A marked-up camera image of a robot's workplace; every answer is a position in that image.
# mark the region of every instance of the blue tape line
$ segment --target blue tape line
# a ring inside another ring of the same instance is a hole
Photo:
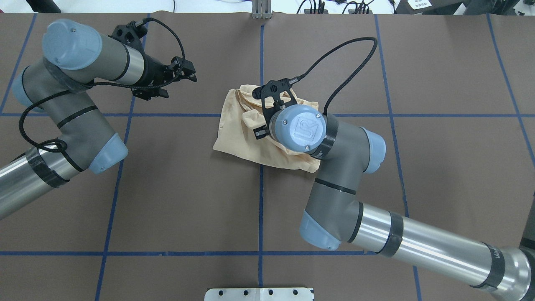
[[[7,88],[4,93],[4,99],[2,99],[2,104],[0,104],[0,113],[2,113],[2,111],[4,110],[7,97],[9,96],[9,91],[11,90],[11,85],[13,84],[13,80],[15,79],[15,75],[17,75],[17,69],[19,68],[20,60],[22,59],[22,55],[24,53],[24,50],[26,49],[26,44],[28,43],[30,34],[32,33],[32,29],[35,24],[35,19],[37,19],[36,13],[32,18],[32,22],[30,23],[30,27],[28,28],[28,32],[26,33],[26,37],[24,38],[24,43],[22,43],[22,48],[20,49],[19,57],[17,58],[17,62],[15,63],[15,67],[13,68],[13,73],[11,73],[11,78],[9,79],[9,83],[7,84]]]
[[[422,301],[422,291],[420,290],[420,277],[418,276],[418,268],[412,266],[412,273],[414,274],[414,281],[416,283],[416,298],[418,301]]]
[[[264,84],[264,25],[260,26],[260,85]],[[258,197],[258,287],[264,286],[264,166],[260,165]]]
[[[364,251],[264,251],[264,256],[359,256],[377,255]]]
[[[264,25],[260,26],[260,85],[264,84]]]
[[[85,251],[0,251],[0,256],[102,256],[102,253]]]
[[[513,89],[511,89],[511,84],[509,83],[507,72],[505,71],[505,67],[503,66],[503,61],[500,56],[500,50],[498,49],[498,44],[496,43],[496,37],[494,36],[494,29],[492,28],[490,14],[487,14],[487,22],[488,22],[488,29],[491,32],[492,43],[494,44],[494,50],[496,51],[496,56],[498,57],[498,62],[500,63],[500,68],[503,73],[503,79],[505,80],[505,84],[507,85],[507,90],[509,90],[509,95],[511,96],[511,101],[513,102],[513,107],[515,108],[516,116],[518,117],[518,123],[520,123],[520,128],[522,129],[522,135],[524,136],[526,146],[528,147],[528,152],[530,153],[531,163],[533,163],[533,167],[535,167],[535,156],[533,155],[533,149],[531,148],[530,139],[528,138],[528,134],[526,133],[524,122],[522,121],[522,117],[520,116],[520,110],[518,109],[518,104],[516,103],[515,95],[513,94]]]
[[[351,113],[335,113],[334,116],[336,117],[389,117],[389,114],[382,114],[382,113],[358,113],[358,114],[351,114]]]
[[[147,41],[147,35],[143,37],[143,41],[141,42],[141,46],[143,47],[143,49],[145,49],[146,41]],[[125,131],[125,139],[124,139],[125,144],[128,142],[128,136],[130,134],[130,125],[132,123],[134,106],[135,106],[135,97],[132,96],[132,100],[130,102],[130,110],[128,112],[128,121],[126,122],[126,131]],[[101,269],[98,275],[97,289],[95,292],[95,301],[98,301],[100,299],[102,281],[104,280],[104,270],[106,269],[106,260],[108,258],[108,248],[110,246],[111,230],[113,226],[113,219],[115,217],[115,208],[117,206],[117,198],[119,196],[119,183],[121,182],[121,176],[123,174],[123,166],[124,166],[124,160],[122,160],[119,163],[119,171],[117,172],[117,181],[115,183],[115,190],[113,192],[113,201],[111,204],[110,219],[108,222],[108,230],[106,231],[106,241],[104,242],[104,252],[102,254]]]
[[[256,251],[108,252],[108,256],[258,256]]]
[[[107,251],[106,257],[157,256],[259,256],[258,251]],[[0,251],[0,256],[103,256],[92,251]],[[377,255],[368,251],[262,251],[262,256],[362,256]]]
[[[221,117],[220,113],[133,113],[133,117]]]
[[[390,127],[392,130],[392,139],[394,140],[394,151],[396,154],[396,162],[398,163],[398,175],[400,178],[401,183],[401,191],[403,193],[403,205],[405,206],[405,216],[409,217],[409,206],[407,205],[407,194],[405,191],[405,182],[403,180],[403,171],[401,170],[401,160],[400,160],[400,154],[399,154],[399,148],[398,148],[398,137],[396,136],[396,129],[394,125],[394,115],[392,110],[392,102],[390,99],[390,91],[388,89],[388,80],[386,78],[386,67],[385,67],[385,58],[383,55],[383,45],[381,44],[381,33],[379,29],[379,18],[377,15],[374,15],[375,17],[375,27],[377,30],[377,41],[379,44],[379,54],[381,57],[381,68],[383,69],[383,81],[385,82],[385,93],[386,93],[386,102],[388,104],[388,113],[390,114]],[[414,271],[414,284],[416,286],[417,293],[420,289],[420,280],[418,278],[418,268],[413,267]]]
[[[392,117],[516,117],[515,114],[394,114]]]
[[[258,287],[264,286],[264,166],[260,165],[260,189],[258,202]]]

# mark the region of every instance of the beige cloth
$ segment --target beige cloth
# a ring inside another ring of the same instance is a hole
[[[302,169],[315,172],[319,168],[319,160],[308,154],[294,152],[276,142],[270,136],[256,140],[253,129],[265,125],[262,114],[262,101],[254,99],[251,93],[258,86],[242,85],[239,89],[228,91],[221,119],[216,143],[213,149],[229,153],[277,168]],[[290,100],[287,92],[281,96],[284,102]],[[317,102],[309,102],[295,97],[298,104],[306,104],[318,109]],[[273,99],[266,99],[266,107],[273,107]]]

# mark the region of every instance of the metal bracket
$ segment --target metal bracket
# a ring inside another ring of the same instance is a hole
[[[204,301],[314,301],[313,288],[210,289]]]
[[[253,19],[271,19],[271,0],[253,0]]]
[[[286,107],[289,107],[293,104],[297,104],[294,94],[290,91],[290,88],[296,82],[296,78],[293,78],[292,80],[287,78],[281,80],[270,80],[264,86],[256,87],[253,90],[253,98],[262,99],[262,113],[264,114],[264,119],[266,120],[266,125],[253,130],[256,140],[262,139],[270,134],[269,122],[271,117],[273,117],[276,112],[284,110]],[[282,99],[280,99],[280,94],[282,94],[284,91],[290,95],[290,101],[288,102],[284,102]],[[265,99],[267,97],[273,98],[273,107],[269,109],[266,108],[265,104]]]

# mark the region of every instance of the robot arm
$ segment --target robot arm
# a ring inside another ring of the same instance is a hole
[[[44,57],[19,74],[12,91],[23,105],[45,111],[62,135],[35,144],[0,169],[0,220],[85,169],[99,174],[126,157],[119,134],[85,92],[98,85],[95,78],[131,88],[146,100],[168,97],[160,86],[173,81],[197,81],[191,62],[175,57],[163,65],[144,53],[140,38],[147,21],[119,25],[112,36],[67,19],[49,25]],[[51,95],[58,96],[42,102]]]
[[[533,300],[535,205],[522,246],[499,249],[357,201],[362,175],[375,172],[384,160],[384,140],[293,100],[280,102],[282,90],[291,94],[290,81],[270,81],[253,93],[274,99],[272,111],[264,112],[268,126],[255,133],[322,160],[301,221],[303,239],[327,250],[342,241],[358,245],[458,279],[498,300]]]

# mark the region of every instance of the ur logo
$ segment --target ur logo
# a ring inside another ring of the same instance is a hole
[[[494,258],[500,258],[500,251],[497,248],[493,246],[489,246],[488,248],[491,249],[491,253],[494,256]]]
[[[294,136],[307,142],[313,142],[318,126],[313,120],[299,117],[295,126]]]

